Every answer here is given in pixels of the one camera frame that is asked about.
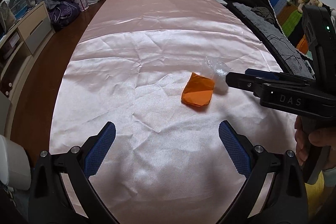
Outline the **person right hand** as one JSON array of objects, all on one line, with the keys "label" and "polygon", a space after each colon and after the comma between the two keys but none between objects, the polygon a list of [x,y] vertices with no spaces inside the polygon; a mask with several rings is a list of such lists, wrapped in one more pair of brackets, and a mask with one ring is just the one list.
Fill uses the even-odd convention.
[{"label": "person right hand", "polygon": [[302,120],[300,116],[297,116],[294,124],[295,129],[295,141],[296,141],[296,156],[299,165],[304,165],[309,152],[309,145],[315,145],[316,147],[330,146],[329,157],[327,158],[323,170],[333,169],[335,167],[335,127],[333,128],[321,128],[307,135],[303,131]]}]

